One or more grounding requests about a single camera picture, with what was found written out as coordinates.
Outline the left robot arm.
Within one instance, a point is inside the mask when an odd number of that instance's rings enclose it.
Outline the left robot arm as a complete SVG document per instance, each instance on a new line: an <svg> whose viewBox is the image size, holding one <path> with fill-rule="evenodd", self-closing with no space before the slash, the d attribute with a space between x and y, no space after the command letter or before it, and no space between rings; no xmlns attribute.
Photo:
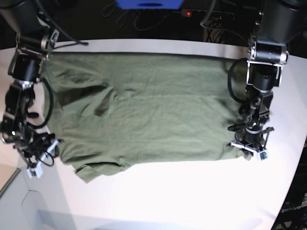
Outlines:
<svg viewBox="0 0 307 230"><path fill-rule="evenodd" d="M304 28L307 18L305 0L268 0L260 11L261 21L248 41L248 56L231 66L227 87L231 97L241 104L239 114L243 123L228 127L234 140L228 146L240 149L244 157L262 161L268 157L267 141L273 127L269 121L273 87L282 82L282 71L287 63L287 44ZM239 99L232 89L232 77L238 64L247 64L247 98Z"/></svg>

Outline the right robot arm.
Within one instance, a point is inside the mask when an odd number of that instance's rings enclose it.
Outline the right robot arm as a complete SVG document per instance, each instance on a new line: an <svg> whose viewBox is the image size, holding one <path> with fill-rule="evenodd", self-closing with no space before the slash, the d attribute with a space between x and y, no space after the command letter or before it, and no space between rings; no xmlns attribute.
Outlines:
<svg viewBox="0 0 307 230"><path fill-rule="evenodd" d="M0 14L16 32L16 50L8 69L13 78L5 95L5 110L0 123L0 133L5 144L12 144L27 165L30 173L38 171L42 164L58 155L55 134L37 133L51 118L54 96L47 79L41 76L44 65L56 49L59 35L71 40L73 45L88 45L69 35L50 15L40 0L2 0ZM38 118L36 112L29 112L35 102L34 86L44 84L49 94L49 109L45 120L39 125L28 121Z"/></svg>

